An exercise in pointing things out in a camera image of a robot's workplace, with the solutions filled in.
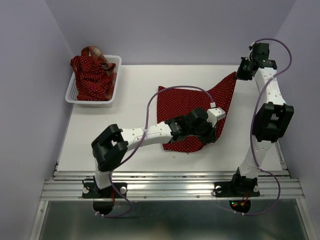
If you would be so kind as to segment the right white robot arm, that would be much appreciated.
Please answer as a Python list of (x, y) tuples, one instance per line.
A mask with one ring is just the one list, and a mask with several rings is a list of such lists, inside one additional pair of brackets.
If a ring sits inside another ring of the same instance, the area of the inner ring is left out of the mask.
[(236, 196), (259, 195), (258, 175), (269, 149), (282, 138), (294, 114), (294, 107), (284, 100), (277, 80), (275, 60), (269, 58), (268, 43), (256, 41), (250, 53), (241, 59), (238, 80), (255, 80), (259, 96), (250, 125), (250, 147), (233, 175), (230, 189)]

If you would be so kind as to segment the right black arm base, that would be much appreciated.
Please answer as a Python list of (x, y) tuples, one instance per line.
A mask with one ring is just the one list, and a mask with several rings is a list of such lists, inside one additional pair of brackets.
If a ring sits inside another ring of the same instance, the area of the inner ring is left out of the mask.
[(255, 192), (253, 188), (232, 183), (231, 181), (218, 181), (214, 183), (212, 194), (218, 198), (242, 198), (242, 197), (259, 197), (260, 192)]

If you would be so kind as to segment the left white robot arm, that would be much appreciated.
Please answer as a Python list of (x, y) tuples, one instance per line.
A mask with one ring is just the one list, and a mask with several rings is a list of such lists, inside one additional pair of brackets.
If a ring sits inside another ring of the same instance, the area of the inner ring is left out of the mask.
[(178, 116), (144, 128), (108, 126), (92, 143), (95, 158), (94, 191), (100, 197), (111, 193), (110, 176), (121, 165), (125, 154), (137, 147), (171, 144), (196, 137), (204, 145), (217, 140), (218, 121), (226, 113), (215, 107), (205, 110), (197, 107), (187, 115)]

